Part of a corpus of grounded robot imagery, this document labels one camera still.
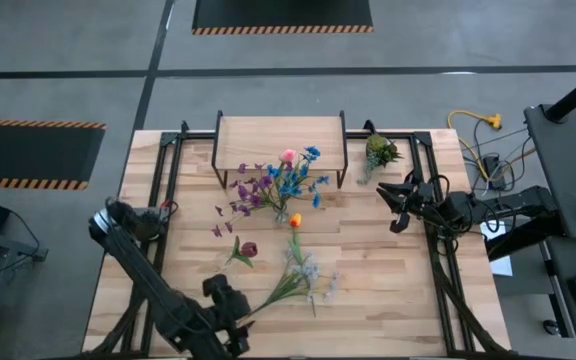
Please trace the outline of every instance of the green plant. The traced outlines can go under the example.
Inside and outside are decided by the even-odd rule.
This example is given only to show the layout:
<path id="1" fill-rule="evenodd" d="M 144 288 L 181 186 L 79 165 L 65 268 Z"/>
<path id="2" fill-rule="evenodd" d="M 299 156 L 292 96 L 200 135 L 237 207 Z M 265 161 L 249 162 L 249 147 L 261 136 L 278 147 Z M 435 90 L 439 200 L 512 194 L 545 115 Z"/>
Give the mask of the green plant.
<path id="1" fill-rule="evenodd" d="M 368 137 L 366 142 L 366 162 L 364 163 L 363 178 L 357 180 L 360 185 L 366 185 L 372 178 L 373 171 L 378 166 L 384 168 L 389 162 L 396 162 L 401 155 L 397 151 L 397 145 L 387 138 L 374 134 Z"/>

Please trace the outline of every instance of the flower bouquet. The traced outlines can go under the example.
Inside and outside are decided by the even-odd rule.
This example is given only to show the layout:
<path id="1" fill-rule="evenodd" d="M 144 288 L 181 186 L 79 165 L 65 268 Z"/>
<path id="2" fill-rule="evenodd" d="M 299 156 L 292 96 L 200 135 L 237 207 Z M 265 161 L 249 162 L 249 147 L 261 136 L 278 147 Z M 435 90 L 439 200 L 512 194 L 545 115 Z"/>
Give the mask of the flower bouquet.
<path id="1" fill-rule="evenodd" d="M 328 176 L 309 176 L 310 166 L 321 155 L 314 146 L 305 148 L 306 152 L 299 155 L 293 149 L 285 150 L 280 156 L 281 162 L 278 167 L 271 164 L 254 164 L 254 170 L 247 165 L 239 165 L 238 172 L 246 174 L 249 169 L 253 174 L 258 174 L 259 178 L 251 177 L 249 180 L 236 180 L 229 185 L 231 189 L 236 189 L 239 200 L 231 202 L 230 208 L 233 217 L 224 222 L 223 226 L 215 225 L 212 232 L 216 237 L 222 236 L 222 230 L 232 233 L 232 225 L 252 212 L 272 208 L 275 213 L 275 222 L 283 224 L 288 221 L 288 200 L 299 199 L 308 200 L 302 197 L 304 192 L 314 193 L 312 205 L 318 208 L 321 204 L 321 194 L 317 186 L 328 184 Z M 219 216 L 223 216 L 223 208 L 215 206 Z"/>

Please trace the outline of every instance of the gray floor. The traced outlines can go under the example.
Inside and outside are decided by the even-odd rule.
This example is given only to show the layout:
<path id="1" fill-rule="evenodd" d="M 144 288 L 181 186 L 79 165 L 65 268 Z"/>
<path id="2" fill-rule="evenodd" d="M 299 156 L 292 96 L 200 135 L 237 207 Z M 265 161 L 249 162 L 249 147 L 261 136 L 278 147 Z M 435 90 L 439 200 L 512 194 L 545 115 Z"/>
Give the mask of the gray floor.
<path id="1" fill-rule="evenodd" d="M 0 0 L 0 71 L 145 70 L 164 3 Z M 160 68 L 576 65 L 576 0 L 372 0 L 371 6 L 374 34 L 193 37 L 194 2 L 177 0 Z M 2 119 L 109 126 L 86 191 L 0 190 L 0 203 L 18 211 L 50 248 L 45 263 L 20 271 L 12 284 L 0 312 L 0 360 L 81 348 L 102 255 L 86 220 L 117 194 L 143 85 L 141 78 L 0 80 Z M 485 141 L 523 128 L 525 107 L 555 101 L 575 85 L 576 73 L 168 78 L 155 82 L 144 127 L 177 128 L 187 120 L 193 129 L 212 129 L 219 109 L 233 115 L 343 109 L 349 128 L 368 118 L 379 127 L 442 128 L 453 109 L 502 114 L 502 130 L 480 127 Z M 455 124 L 473 140 L 475 121 L 455 118 Z M 505 156 L 526 136 L 483 151 Z M 516 190 L 534 184 L 546 185 L 531 156 Z M 498 287 L 513 348 L 576 358 L 574 341 L 536 325 L 552 316 L 547 298 L 517 294 L 522 279 L 508 280 Z"/>

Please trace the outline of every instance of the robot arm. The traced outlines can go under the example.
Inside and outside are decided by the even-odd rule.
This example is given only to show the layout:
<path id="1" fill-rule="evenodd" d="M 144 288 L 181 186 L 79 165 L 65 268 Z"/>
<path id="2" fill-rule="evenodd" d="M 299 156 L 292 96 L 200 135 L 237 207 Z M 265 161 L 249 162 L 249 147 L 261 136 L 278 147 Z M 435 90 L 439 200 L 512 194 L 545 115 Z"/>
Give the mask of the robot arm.
<path id="1" fill-rule="evenodd" d="M 223 274 L 203 282 L 204 296 L 211 296 L 215 304 L 209 308 L 171 289 L 135 244 L 135 233 L 153 232 L 153 222 L 144 225 L 144 219 L 129 205 L 111 202 L 89 220 L 89 231 L 150 302 L 157 331 L 178 352 L 189 350 L 198 360 L 233 359 L 248 351 L 247 327 L 236 327 L 236 321 L 250 312 L 245 295 L 233 290 Z M 227 348 L 215 335 L 221 330 L 228 333 Z"/>

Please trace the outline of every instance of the purple petal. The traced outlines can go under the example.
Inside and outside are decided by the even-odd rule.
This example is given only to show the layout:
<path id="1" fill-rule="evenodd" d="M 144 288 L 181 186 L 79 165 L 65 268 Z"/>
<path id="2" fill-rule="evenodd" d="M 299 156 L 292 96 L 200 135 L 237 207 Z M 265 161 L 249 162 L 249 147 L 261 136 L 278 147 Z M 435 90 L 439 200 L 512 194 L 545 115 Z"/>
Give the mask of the purple petal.
<path id="1" fill-rule="evenodd" d="M 250 209 L 248 209 L 245 205 L 239 205 L 239 207 L 237 207 L 237 210 L 244 213 L 244 216 L 250 216 Z"/>
<path id="2" fill-rule="evenodd" d="M 215 225 L 215 228 L 212 229 L 212 233 L 215 234 L 216 237 L 221 237 L 221 230 L 219 230 L 219 225 Z"/>
<path id="3" fill-rule="evenodd" d="M 259 198 L 257 195 L 250 195 L 248 201 L 250 201 L 250 204 L 253 207 L 259 207 L 259 205 L 261 205 L 261 198 Z"/>
<path id="4" fill-rule="evenodd" d="M 246 200 L 246 196 L 248 196 L 248 189 L 246 189 L 245 186 L 243 185 L 239 185 L 239 190 L 237 190 L 237 192 L 239 193 L 239 197 L 241 198 L 241 200 Z"/>

